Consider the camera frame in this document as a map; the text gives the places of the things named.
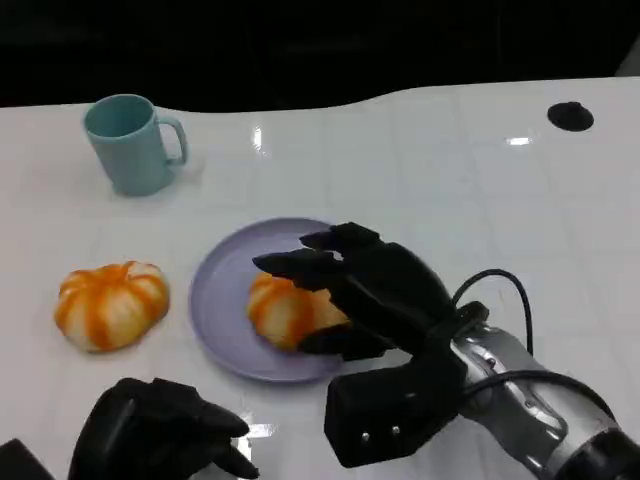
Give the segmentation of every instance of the light blue mug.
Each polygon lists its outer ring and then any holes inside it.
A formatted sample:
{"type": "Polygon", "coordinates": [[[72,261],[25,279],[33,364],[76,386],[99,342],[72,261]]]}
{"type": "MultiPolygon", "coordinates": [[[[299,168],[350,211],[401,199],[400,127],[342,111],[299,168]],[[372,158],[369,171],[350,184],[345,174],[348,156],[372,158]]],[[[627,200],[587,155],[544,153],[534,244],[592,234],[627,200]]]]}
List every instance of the light blue mug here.
{"type": "Polygon", "coordinates": [[[84,128],[113,188],[123,195],[149,195],[165,187],[175,176],[174,166],[189,157],[182,124],[158,116],[153,104],[138,95],[113,95],[89,108],[84,128]],[[159,125],[171,125],[178,135],[182,154],[167,155],[159,125]]]}

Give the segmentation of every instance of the purple plate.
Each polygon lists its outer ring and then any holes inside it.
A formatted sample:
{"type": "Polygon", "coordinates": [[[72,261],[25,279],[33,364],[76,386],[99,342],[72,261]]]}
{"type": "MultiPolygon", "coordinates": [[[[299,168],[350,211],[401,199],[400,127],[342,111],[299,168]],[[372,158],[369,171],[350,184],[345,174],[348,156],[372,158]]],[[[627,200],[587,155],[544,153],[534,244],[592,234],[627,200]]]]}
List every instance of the purple plate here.
{"type": "Polygon", "coordinates": [[[326,230],[328,224],[304,218],[254,223],[225,238],[198,268],[189,298],[191,322],[207,352],[247,377],[274,382],[303,382],[332,374],[339,357],[286,353],[253,329],[245,312],[259,270],[251,259],[301,248],[299,238],[326,230]]]}

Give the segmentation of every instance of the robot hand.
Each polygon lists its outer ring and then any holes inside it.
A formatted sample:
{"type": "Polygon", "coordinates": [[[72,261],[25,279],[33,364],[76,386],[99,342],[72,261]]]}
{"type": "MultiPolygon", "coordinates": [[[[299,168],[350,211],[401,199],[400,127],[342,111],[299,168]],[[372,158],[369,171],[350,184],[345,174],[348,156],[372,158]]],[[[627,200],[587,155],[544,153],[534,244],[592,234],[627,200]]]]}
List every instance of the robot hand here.
{"type": "Polygon", "coordinates": [[[93,408],[69,480],[186,480],[211,463],[240,478],[258,478],[231,444],[248,432],[239,417],[202,400],[193,387],[125,378],[93,408]]]}
{"type": "Polygon", "coordinates": [[[438,327],[446,330],[444,324],[454,320],[451,297],[438,276],[409,250],[385,243],[376,232],[354,223],[300,241],[309,248],[263,255],[254,259],[255,265],[300,288],[328,289],[332,303],[352,321],[311,335],[300,350],[354,360],[396,347],[418,355],[427,344],[442,338],[448,342],[438,327]]]}
{"type": "Polygon", "coordinates": [[[640,478],[640,447],[606,403],[533,358],[529,304],[512,274],[481,272],[452,298],[410,251],[356,224],[301,241],[307,249],[254,263],[300,288],[328,289],[353,323],[312,335],[303,349],[345,359],[379,356],[387,348],[412,355],[406,365],[345,375],[329,385],[325,434],[344,466],[411,455],[462,414],[540,479],[640,478]],[[490,327],[481,303],[456,307],[469,286],[490,275],[508,278],[522,296],[527,348],[490,327]]]}

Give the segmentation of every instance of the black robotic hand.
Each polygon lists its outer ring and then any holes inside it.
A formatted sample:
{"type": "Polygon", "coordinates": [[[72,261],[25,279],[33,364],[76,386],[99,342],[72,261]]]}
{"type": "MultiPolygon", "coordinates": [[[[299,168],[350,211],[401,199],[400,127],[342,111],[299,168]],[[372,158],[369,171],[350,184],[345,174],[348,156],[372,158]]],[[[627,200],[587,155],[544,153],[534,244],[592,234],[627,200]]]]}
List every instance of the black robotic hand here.
{"type": "Polygon", "coordinates": [[[300,240],[308,248],[263,255],[254,263],[300,288],[328,289],[332,303],[351,319],[351,325],[305,339],[299,348],[307,353],[342,354],[346,360],[380,356],[389,348],[419,354],[439,339],[448,345],[457,317],[480,307],[456,310],[438,276],[418,257],[355,223],[300,240]]]}
{"type": "Polygon", "coordinates": [[[193,387],[125,378],[91,412],[69,480],[182,480],[211,463],[240,478],[258,478],[231,444],[248,432],[239,417],[202,400],[193,387]]]}
{"type": "Polygon", "coordinates": [[[329,442],[345,467],[411,455],[457,416],[466,366],[451,339],[486,319],[487,309],[478,302],[456,308],[419,258],[354,223],[300,240],[308,248],[263,255],[255,265],[300,288],[328,289],[351,320],[311,335],[300,349],[346,360],[389,348],[412,356],[400,367],[333,379],[324,426],[329,442]]]}

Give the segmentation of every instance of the orange pumpkin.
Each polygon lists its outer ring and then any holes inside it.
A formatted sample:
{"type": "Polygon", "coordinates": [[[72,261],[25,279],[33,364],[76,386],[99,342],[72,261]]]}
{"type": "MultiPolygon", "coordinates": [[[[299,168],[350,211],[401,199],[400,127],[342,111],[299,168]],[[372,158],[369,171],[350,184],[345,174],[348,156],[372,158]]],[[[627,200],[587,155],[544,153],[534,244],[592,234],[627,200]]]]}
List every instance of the orange pumpkin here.
{"type": "Polygon", "coordinates": [[[328,290],[309,292],[292,281],[259,273],[249,291],[247,315],[256,332],[283,350],[295,350],[309,334],[349,320],[328,290]]]}
{"type": "Polygon", "coordinates": [[[58,297],[58,328],[92,352],[137,341],[169,309],[169,286],[160,269],[133,261],[72,272],[58,297]]]}

